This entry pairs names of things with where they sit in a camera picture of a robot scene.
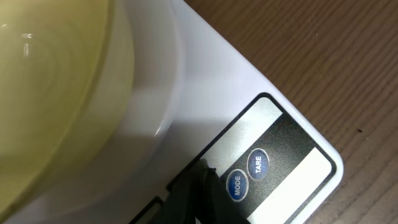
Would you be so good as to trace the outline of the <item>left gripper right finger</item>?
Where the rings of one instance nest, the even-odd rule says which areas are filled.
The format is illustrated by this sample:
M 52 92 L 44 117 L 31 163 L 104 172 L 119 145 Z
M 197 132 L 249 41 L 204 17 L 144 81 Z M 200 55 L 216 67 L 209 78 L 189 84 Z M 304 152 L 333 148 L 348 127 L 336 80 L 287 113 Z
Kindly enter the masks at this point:
M 243 217 L 227 190 L 223 187 L 216 170 L 205 169 L 198 220 L 202 224 L 249 224 Z

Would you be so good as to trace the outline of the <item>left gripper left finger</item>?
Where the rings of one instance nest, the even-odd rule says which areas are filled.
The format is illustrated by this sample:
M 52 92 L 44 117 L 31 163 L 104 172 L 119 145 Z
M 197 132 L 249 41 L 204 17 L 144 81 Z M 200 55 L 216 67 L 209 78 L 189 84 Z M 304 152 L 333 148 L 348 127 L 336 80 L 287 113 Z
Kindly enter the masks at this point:
M 206 219 L 205 180 L 208 166 L 197 162 L 174 183 L 170 195 L 156 213 L 155 223 L 196 223 Z

